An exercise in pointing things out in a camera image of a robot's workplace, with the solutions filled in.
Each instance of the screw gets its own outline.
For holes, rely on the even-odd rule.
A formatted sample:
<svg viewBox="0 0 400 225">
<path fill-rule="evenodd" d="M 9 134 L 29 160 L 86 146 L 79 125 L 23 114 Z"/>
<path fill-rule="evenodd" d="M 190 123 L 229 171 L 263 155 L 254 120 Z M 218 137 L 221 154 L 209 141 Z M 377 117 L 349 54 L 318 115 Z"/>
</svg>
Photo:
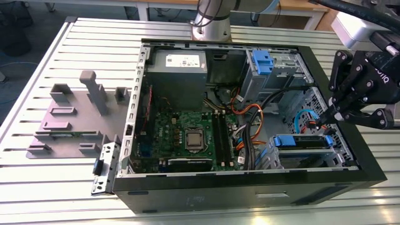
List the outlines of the screw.
<svg viewBox="0 0 400 225">
<path fill-rule="evenodd" d="M 397 56 L 400 55 L 399 50 L 398 50 L 394 46 L 391 46 L 391 45 L 389 45 L 389 46 L 386 47 L 386 50 L 389 51 L 389 53 L 390 53 L 394 57 L 397 57 Z"/>
</svg>

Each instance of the metal worktable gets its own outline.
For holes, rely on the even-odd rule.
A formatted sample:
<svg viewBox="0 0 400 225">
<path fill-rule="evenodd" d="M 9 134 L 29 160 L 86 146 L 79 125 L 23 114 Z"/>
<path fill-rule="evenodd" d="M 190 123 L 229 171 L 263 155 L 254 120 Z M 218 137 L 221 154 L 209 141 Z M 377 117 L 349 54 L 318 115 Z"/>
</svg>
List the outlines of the metal worktable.
<svg viewBox="0 0 400 225">
<path fill-rule="evenodd" d="M 55 83 L 83 89 L 83 69 L 106 88 L 133 86 L 142 38 L 190 39 L 185 23 L 79 18 L 66 22 L 0 128 L 0 223 L 395 224 L 400 223 L 399 131 L 361 131 L 389 181 L 313 206 L 135 215 L 115 196 L 91 197 L 94 158 L 27 159 Z M 327 74 L 345 48 L 331 32 L 233 27 L 234 42 L 311 46 Z"/>
</svg>

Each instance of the floor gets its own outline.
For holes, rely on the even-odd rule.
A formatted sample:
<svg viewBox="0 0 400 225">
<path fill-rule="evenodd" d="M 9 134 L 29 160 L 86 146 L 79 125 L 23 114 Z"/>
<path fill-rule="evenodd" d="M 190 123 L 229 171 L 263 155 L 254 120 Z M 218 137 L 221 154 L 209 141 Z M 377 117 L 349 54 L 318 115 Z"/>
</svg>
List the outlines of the floor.
<svg viewBox="0 0 400 225">
<path fill-rule="evenodd" d="M 57 4 L 57 11 L 50 13 L 45 3 L 30 3 L 29 11 L 34 19 L 34 25 L 25 28 L 29 40 L 33 45 L 30 53 L 21 57 L 10 57 L 0 51 L 0 72 L 7 76 L 9 81 L 0 83 L 0 124 L 5 121 L 9 112 L 14 106 L 15 100 L 23 91 L 23 88 L 35 72 L 37 65 L 54 41 L 59 29 L 67 16 L 103 18 L 103 19 L 130 19 L 139 20 L 137 8 Z M 150 9 L 150 19 L 153 21 L 181 22 L 185 23 L 195 18 L 197 11 L 163 9 L 163 16 L 155 9 Z M 251 15 L 246 13 L 234 13 L 231 16 L 233 25 L 253 26 Z"/>
</svg>

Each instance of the power supply label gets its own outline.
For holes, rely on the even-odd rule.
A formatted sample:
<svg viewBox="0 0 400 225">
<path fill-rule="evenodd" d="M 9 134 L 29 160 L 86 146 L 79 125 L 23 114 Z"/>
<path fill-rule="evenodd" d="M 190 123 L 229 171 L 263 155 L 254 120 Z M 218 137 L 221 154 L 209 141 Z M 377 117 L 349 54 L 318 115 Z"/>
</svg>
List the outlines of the power supply label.
<svg viewBox="0 0 400 225">
<path fill-rule="evenodd" d="M 167 55 L 167 67 L 201 67 L 199 55 Z"/>
</svg>

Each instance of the wooden table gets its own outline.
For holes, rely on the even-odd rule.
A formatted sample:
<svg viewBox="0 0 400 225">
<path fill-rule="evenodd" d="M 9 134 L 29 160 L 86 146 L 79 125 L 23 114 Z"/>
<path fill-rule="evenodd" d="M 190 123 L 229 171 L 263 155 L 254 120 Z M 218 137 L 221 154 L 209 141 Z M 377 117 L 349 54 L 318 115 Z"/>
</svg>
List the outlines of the wooden table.
<svg viewBox="0 0 400 225">
<path fill-rule="evenodd" d="M 199 0 L 139 0 L 138 9 L 141 20 L 149 21 L 149 8 L 178 8 L 178 9 L 197 9 Z M 307 0 L 281 0 L 282 15 L 310 17 L 306 30 L 315 30 L 325 14 L 330 9 L 322 5 L 315 5 Z M 277 14 L 278 10 L 263 11 L 261 14 Z"/>
<path fill-rule="evenodd" d="M 142 21 L 150 20 L 150 8 L 175 8 L 197 10 L 199 0 L 25 0 L 46 3 L 69 3 L 85 5 L 127 6 L 137 7 Z M 315 30 L 325 14 L 330 9 L 322 5 L 311 4 L 307 0 L 281 0 L 282 15 L 310 17 L 306 30 Z M 277 15 L 278 10 L 261 14 Z"/>
</svg>

